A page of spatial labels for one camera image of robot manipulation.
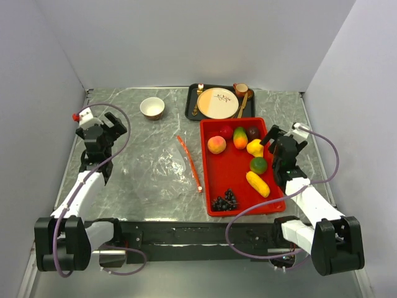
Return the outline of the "green yellow orange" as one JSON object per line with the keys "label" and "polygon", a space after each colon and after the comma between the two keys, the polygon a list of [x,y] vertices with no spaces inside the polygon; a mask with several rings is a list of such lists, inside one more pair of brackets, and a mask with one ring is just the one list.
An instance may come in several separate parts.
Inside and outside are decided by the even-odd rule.
{"label": "green yellow orange", "polygon": [[268,164],[265,158],[255,157],[250,161],[250,170],[258,175],[262,175],[267,171]]}

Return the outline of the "dark grape bunch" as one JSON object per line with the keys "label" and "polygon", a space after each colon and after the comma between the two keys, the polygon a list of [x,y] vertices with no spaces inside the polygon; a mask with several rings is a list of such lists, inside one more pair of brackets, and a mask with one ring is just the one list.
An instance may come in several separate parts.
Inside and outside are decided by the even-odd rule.
{"label": "dark grape bunch", "polygon": [[211,208],[215,212],[236,210],[239,202],[232,189],[227,189],[223,196],[218,196],[212,200]]}

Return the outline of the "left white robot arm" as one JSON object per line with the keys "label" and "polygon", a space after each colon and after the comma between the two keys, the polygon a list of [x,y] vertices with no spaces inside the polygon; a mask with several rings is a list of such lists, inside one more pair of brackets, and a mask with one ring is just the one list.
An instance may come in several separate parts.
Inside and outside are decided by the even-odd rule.
{"label": "left white robot arm", "polygon": [[112,147],[130,128],[111,112],[105,117],[111,125],[95,117],[89,108],[73,116],[79,124],[76,135],[86,149],[69,194],[50,216],[35,223],[35,256],[41,272],[56,271],[67,277],[73,271],[85,270],[92,252],[100,246],[114,250],[123,242],[117,219],[95,220],[88,227],[84,224],[86,212],[112,173]]}

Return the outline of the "yellow pear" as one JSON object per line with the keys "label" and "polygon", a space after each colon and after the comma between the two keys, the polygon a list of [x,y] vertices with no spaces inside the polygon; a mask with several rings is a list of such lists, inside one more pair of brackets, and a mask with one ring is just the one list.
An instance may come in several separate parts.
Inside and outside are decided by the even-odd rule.
{"label": "yellow pear", "polygon": [[264,146],[261,144],[260,139],[254,139],[249,142],[246,146],[247,152],[253,157],[263,157],[264,156]]}

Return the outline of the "peach fruit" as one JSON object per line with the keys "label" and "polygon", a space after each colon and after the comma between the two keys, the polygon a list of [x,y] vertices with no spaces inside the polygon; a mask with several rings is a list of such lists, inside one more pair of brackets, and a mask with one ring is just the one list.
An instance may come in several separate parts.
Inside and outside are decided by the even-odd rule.
{"label": "peach fruit", "polygon": [[226,149],[226,140],[219,135],[211,137],[207,142],[207,148],[213,154],[220,154]]}

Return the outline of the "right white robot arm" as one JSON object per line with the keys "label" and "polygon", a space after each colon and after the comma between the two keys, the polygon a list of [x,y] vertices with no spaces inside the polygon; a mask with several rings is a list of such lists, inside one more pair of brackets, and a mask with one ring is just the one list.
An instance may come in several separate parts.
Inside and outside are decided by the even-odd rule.
{"label": "right white robot arm", "polygon": [[359,221],[333,207],[297,165],[297,156],[311,133],[300,123],[294,123],[289,132],[273,125],[261,141],[273,155],[276,185],[310,222],[306,225],[297,217],[275,220],[272,242],[278,247],[292,242],[305,250],[322,276],[362,269],[365,258]]}

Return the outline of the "clear zip top bag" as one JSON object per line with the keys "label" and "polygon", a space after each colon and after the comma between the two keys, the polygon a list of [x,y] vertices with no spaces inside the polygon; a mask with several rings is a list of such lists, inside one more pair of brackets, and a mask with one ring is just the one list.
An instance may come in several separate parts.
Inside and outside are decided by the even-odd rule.
{"label": "clear zip top bag", "polygon": [[159,146],[145,142],[123,166],[133,195],[143,204],[173,201],[199,191],[189,158],[177,137]]}

